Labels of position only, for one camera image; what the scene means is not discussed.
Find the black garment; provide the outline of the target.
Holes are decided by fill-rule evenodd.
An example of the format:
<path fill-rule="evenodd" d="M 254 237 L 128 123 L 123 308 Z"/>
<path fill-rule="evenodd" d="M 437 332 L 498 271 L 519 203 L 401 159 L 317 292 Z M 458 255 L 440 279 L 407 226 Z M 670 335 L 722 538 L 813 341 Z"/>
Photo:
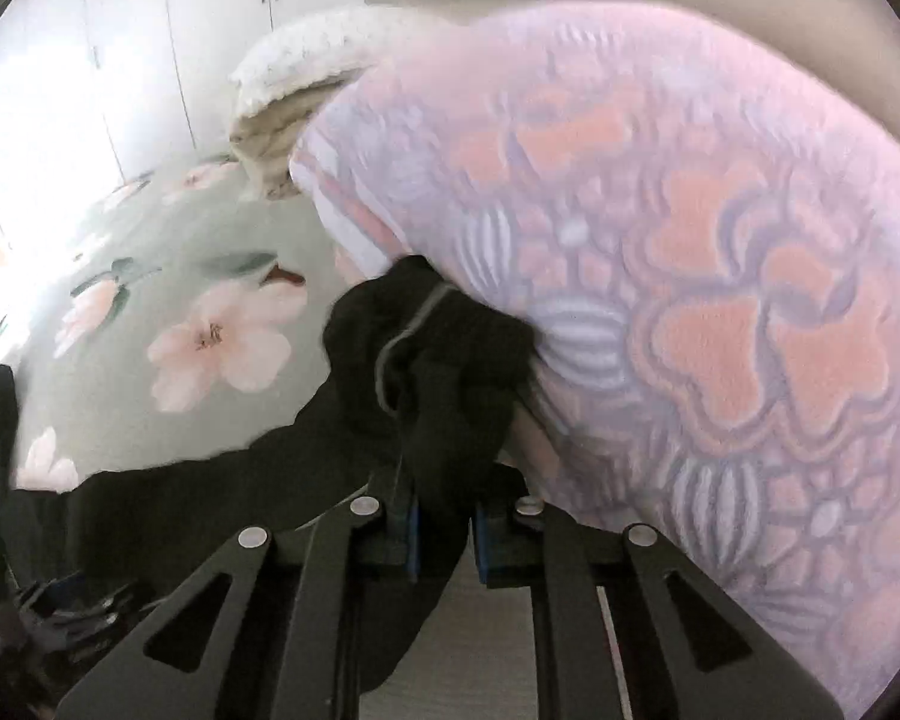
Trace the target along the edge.
<path fill-rule="evenodd" d="M 168 592 L 240 528 L 299 527 L 395 468 L 424 504 L 424 571 L 365 626 L 361 684 L 379 688 L 460 561 L 468 497 L 507 437 L 535 333 L 406 257 L 336 301 L 323 346 L 328 377 L 287 426 L 205 460 L 100 473 L 69 493 L 9 478 L 19 408 L 0 366 L 0 603 L 14 585 L 69 575 L 86 579 L 84 608 L 126 583 Z"/>

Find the green floral bed sheet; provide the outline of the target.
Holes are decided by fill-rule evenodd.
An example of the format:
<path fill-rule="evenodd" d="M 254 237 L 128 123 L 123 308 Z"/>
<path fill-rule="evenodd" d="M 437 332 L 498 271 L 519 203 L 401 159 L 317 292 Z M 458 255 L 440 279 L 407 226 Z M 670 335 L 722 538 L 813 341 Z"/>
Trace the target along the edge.
<path fill-rule="evenodd" d="M 325 380 L 331 304 L 362 278 L 307 197 L 253 197 L 226 156 L 120 188 L 74 243 L 19 358 L 16 488 L 66 493 L 287 426 Z"/>

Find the beige folded blanket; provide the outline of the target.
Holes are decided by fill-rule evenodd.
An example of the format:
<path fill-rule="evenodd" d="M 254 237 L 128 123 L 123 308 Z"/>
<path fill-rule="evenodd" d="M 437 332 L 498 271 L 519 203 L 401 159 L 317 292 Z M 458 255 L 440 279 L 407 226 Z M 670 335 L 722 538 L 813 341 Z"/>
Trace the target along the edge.
<path fill-rule="evenodd" d="M 322 83 L 297 89 L 251 115 L 237 115 L 229 127 L 229 148 L 247 174 L 242 199 L 281 200 L 297 192 L 289 174 L 290 153 L 308 121 L 346 84 Z"/>

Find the white wardrobe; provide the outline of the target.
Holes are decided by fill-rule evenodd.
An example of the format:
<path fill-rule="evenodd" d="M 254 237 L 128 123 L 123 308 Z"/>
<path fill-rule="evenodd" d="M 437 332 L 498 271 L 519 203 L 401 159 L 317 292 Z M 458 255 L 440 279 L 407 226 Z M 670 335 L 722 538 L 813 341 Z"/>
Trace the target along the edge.
<path fill-rule="evenodd" d="M 250 47 L 362 0 L 11 0 L 0 16 L 0 227 L 52 238 L 119 185 L 226 141 Z"/>

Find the pink floral fleece blanket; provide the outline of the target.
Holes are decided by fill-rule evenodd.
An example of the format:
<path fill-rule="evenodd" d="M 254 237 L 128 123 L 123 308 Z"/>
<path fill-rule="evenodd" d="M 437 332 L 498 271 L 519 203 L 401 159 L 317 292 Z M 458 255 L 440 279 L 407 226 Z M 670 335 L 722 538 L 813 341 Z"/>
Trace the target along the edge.
<path fill-rule="evenodd" d="M 364 275 L 419 254 L 532 322 L 510 450 L 660 528 L 850 718 L 900 695 L 900 144 L 779 54 L 634 0 L 385 60 L 294 182 Z"/>

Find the white quilted pillow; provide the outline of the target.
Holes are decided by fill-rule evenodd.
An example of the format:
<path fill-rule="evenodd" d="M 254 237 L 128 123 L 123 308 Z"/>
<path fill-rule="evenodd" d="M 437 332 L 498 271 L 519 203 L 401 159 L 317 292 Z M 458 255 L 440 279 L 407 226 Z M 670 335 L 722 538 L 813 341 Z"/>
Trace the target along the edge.
<path fill-rule="evenodd" d="M 430 11 L 391 5 L 354 5 L 297 18 L 261 37 L 230 74 L 233 117 L 253 117 L 297 91 L 361 73 L 450 28 L 452 21 Z"/>

